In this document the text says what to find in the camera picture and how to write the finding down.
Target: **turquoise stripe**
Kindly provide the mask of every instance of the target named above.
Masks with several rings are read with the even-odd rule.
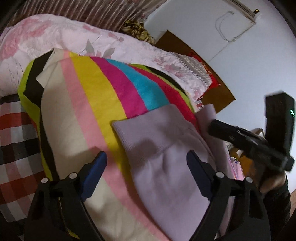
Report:
[[[162,91],[157,83],[140,74],[127,64],[112,59],[106,60],[119,68],[127,76],[127,78],[129,78],[129,80],[137,89],[140,97],[144,101],[147,110],[154,110],[161,106],[169,104],[165,93]]]

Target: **striped curtain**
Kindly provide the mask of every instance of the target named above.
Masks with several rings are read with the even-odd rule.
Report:
[[[27,0],[8,26],[29,16],[51,13],[86,22],[98,28],[119,31],[127,20],[145,20],[167,0]]]

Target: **white wall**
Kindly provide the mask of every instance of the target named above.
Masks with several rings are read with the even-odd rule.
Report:
[[[264,95],[283,90],[296,98],[296,38],[268,0],[240,1],[251,10],[258,8],[261,18],[230,44],[215,28],[220,16],[234,10],[223,0],[169,0],[148,18],[145,27],[156,38],[170,30],[225,82],[237,100],[218,114],[219,120],[249,130],[264,129]],[[221,26],[229,38],[250,25],[236,12]],[[296,144],[291,153],[296,157]],[[288,180],[290,191],[295,190],[296,167]]]

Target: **red and black plaid cloth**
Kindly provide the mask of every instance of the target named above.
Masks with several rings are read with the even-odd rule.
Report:
[[[37,133],[17,94],[0,99],[0,211],[23,235],[25,218],[45,177]]]

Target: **silver screw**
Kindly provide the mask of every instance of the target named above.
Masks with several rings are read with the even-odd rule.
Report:
[[[253,182],[253,179],[250,178],[250,177],[246,177],[246,181],[247,181],[248,183],[252,183],[252,182]]]
[[[69,175],[70,179],[75,179],[77,177],[77,173],[73,172]]]
[[[46,178],[46,177],[41,179],[41,182],[42,182],[43,184],[44,184],[44,183],[47,183],[47,181],[48,181],[48,178]]]
[[[216,173],[216,176],[217,176],[218,178],[223,178],[225,175],[224,175],[223,172],[217,172],[217,173]]]

